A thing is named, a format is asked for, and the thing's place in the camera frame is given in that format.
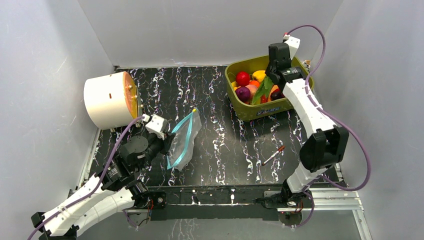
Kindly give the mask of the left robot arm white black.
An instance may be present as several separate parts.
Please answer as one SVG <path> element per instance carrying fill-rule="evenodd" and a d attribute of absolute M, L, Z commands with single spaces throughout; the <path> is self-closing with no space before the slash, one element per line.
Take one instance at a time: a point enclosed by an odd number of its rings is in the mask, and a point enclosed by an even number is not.
<path fill-rule="evenodd" d="M 164 133 L 144 132 L 126 143 L 117 142 L 102 170 L 63 203 L 46 212 L 31 216 L 40 240 L 75 240 L 87 229 L 130 208 L 151 211 L 163 209 L 166 194 L 149 189 L 138 178 L 139 172 L 151 165 L 157 155 L 166 156 L 175 138 Z"/>

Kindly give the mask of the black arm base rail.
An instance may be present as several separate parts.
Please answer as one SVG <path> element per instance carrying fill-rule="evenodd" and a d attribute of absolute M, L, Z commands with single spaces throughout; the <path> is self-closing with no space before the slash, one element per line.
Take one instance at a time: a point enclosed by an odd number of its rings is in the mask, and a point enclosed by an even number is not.
<path fill-rule="evenodd" d="M 311 200 L 297 193 L 294 203 L 284 203 L 282 184 L 150 186 L 163 203 L 156 203 L 153 221 L 180 219 L 262 219 L 277 221 L 283 213 L 300 214 L 311 207 Z"/>

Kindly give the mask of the clear zip top bag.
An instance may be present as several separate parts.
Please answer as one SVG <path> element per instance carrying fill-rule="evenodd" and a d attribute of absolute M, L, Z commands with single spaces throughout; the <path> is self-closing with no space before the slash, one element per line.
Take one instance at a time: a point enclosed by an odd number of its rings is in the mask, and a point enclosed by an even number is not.
<path fill-rule="evenodd" d="M 185 116 L 171 131 L 175 134 L 169 148 L 167 169 L 181 171 L 192 159 L 195 138 L 202 128 L 199 110 L 194 108 L 190 114 Z"/>

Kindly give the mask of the green toy leaf vegetable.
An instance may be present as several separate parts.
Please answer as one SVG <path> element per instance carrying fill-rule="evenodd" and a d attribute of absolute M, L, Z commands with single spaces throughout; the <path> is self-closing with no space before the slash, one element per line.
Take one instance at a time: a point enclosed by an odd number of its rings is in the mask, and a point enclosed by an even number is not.
<path fill-rule="evenodd" d="M 271 80 L 271 78 L 269 76 L 266 76 L 264 80 L 262 81 L 262 83 L 260 83 L 256 94 L 251 100 L 251 104 L 259 105 L 261 103 L 261 97 L 262 96 L 268 97 L 273 86 L 274 86 L 274 83 Z"/>

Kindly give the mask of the pink toy peach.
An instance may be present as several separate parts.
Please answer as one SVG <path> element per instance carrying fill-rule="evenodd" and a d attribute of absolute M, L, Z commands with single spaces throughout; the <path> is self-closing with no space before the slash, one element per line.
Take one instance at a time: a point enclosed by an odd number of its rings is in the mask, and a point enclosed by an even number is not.
<path fill-rule="evenodd" d="M 252 100 L 253 99 L 253 97 L 255 96 L 255 94 L 257 93 L 257 90 L 258 90 L 258 86 L 256 86 L 256 85 L 253 85 L 253 84 L 248 84 L 248 85 L 246 85 L 245 86 L 248 90 L 249 90 L 249 92 L 250 92 L 250 97 L 249 97 L 249 99 L 250 100 Z"/>

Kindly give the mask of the purple toy onion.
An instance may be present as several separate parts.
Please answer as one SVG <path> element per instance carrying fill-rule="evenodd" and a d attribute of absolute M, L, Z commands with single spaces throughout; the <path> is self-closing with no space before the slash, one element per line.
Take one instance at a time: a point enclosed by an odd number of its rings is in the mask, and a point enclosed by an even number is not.
<path fill-rule="evenodd" d="M 235 90 L 235 94 L 242 102 L 248 102 L 251 98 L 251 91 L 245 86 L 238 87 Z"/>

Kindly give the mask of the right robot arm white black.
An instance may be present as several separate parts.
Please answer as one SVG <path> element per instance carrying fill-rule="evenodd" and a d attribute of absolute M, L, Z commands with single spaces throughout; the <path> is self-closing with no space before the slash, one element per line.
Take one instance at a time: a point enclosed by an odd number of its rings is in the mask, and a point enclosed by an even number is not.
<path fill-rule="evenodd" d="M 264 192 L 258 199 L 266 208 L 295 207 L 308 193 L 310 185 L 321 174 L 343 159 L 349 132 L 320 111 L 317 99 L 302 69 L 291 65 L 288 41 L 268 47 L 269 62 L 265 74 L 278 86 L 297 112 L 307 141 L 299 151 L 299 164 L 282 184 L 279 193 Z"/>

